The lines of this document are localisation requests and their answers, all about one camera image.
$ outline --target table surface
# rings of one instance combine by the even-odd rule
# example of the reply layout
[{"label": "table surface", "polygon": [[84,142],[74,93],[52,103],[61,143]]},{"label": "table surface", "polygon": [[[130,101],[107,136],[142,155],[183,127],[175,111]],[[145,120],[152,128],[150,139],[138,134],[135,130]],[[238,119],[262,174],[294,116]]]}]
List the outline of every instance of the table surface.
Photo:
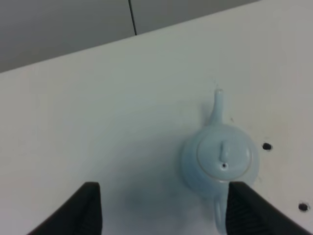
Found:
[{"label": "table surface", "polygon": [[[313,232],[313,1],[263,0],[0,74],[0,233],[23,235],[85,181],[106,235],[215,234],[177,175],[213,92],[256,143],[253,188]],[[273,149],[267,152],[262,144]]]}]

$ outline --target ceramic teapot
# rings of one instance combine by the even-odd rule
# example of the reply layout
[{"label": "ceramic teapot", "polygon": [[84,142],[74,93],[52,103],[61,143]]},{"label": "ceramic teapot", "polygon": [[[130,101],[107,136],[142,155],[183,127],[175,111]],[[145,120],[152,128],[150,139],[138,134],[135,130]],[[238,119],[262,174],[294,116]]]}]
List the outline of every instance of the ceramic teapot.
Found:
[{"label": "ceramic teapot", "polygon": [[208,125],[184,147],[181,168],[191,190],[212,199],[217,229],[226,234],[228,184],[242,181],[251,185],[258,175],[259,156],[247,134],[223,124],[223,91],[215,90],[214,99]]}]

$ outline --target teapot handle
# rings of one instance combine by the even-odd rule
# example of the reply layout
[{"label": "teapot handle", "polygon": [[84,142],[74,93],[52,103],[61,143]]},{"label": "teapot handle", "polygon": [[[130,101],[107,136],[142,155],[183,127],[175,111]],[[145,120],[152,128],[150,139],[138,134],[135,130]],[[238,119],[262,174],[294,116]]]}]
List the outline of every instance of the teapot handle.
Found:
[{"label": "teapot handle", "polygon": [[220,195],[214,199],[214,217],[216,228],[220,234],[226,235],[227,195]]}]

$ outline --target gray wall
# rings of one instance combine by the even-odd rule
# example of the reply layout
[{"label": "gray wall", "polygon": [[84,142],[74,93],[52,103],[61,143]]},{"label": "gray wall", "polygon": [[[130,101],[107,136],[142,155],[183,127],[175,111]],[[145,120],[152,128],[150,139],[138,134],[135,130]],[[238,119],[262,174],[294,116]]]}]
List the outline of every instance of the gray wall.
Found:
[{"label": "gray wall", "polygon": [[128,0],[2,0],[0,71],[133,35]]},{"label": "gray wall", "polygon": [[137,33],[145,33],[257,0],[131,0]]}]

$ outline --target light blue teapot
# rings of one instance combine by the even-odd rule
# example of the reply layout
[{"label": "light blue teapot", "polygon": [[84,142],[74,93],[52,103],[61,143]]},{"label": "light blue teapot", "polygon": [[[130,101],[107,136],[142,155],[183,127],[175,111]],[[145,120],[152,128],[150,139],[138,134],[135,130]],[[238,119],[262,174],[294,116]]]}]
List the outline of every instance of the light blue teapot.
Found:
[{"label": "light blue teapot", "polygon": [[186,143],[181,167],[191,190],[214,202],[217,229],[226,234],[228,184],[242,181],[251,185],[258,175],[259,156],[250,137],[223,124],[222,116],[223,91],[218,89],[209,124]]}]

